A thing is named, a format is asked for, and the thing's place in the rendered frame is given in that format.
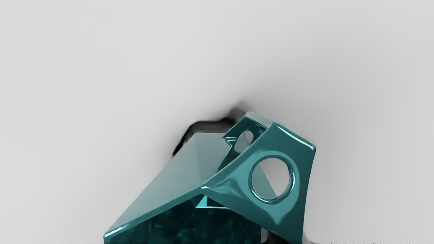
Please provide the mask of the teal faceted mug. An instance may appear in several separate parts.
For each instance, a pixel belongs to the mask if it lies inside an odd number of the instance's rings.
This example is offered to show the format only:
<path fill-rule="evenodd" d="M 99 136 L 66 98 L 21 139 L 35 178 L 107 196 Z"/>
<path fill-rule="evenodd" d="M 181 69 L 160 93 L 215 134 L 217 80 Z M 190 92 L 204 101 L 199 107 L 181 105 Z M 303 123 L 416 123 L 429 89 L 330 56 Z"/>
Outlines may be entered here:
<path fill-rule="evenodd" d="M 195 133 L 104 244 L 302 244 L 315 153 L 253 112 L 226 132 Z"/>

